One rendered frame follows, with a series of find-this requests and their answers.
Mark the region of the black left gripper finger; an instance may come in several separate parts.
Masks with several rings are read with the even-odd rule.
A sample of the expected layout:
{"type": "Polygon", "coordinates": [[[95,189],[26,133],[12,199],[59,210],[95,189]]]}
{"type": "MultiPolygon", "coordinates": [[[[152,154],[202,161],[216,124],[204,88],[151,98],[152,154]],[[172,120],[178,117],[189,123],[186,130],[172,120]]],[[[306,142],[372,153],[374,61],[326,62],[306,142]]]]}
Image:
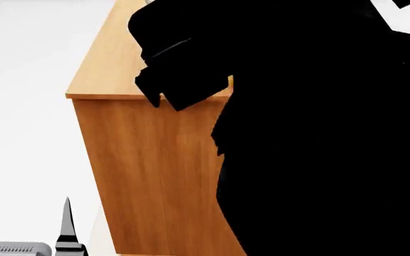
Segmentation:
{"type": "Polygon", "coordinates": [[[86,246],[78,241],[76,235],[69,198],[66,198],[63,206],[61,231],[55,249],[55,256],[88,256],[86,246]]]}

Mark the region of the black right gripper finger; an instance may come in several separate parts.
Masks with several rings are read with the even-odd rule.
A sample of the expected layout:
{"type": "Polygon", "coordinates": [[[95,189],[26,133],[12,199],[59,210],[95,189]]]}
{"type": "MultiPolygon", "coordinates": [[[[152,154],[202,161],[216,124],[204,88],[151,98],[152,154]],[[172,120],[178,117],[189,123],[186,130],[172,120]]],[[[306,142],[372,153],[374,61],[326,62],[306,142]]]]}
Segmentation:
{"type": "Polygon", "coordinates": [[[139,75],[135,78],[135,84],[152,106],[155,108],[160,106],[161,89],[158,87],[155,76],[149,68],[144,68],[140,71],[139,75]]]}
{"type": "Polygon", "coordinates": [[[184,110],[228,87],[227,76],[184,78],[164,86],[162,94],[176,111],[184,110]]]}

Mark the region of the light wooden cabinet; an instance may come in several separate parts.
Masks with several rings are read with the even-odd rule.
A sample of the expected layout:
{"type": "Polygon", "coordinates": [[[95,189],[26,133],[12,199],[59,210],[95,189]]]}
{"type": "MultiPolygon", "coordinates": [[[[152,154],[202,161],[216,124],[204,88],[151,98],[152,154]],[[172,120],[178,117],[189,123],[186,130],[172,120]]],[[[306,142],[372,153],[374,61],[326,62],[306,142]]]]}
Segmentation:
{"type": "Polygon", "coordinates": [[[153,107],[127,23],[144,0],[115,0],[65,96],[72,100],[115,251],[246,256],[216,202],[222,157],[210,136],[231,89],[181,112],[153,107]]]}

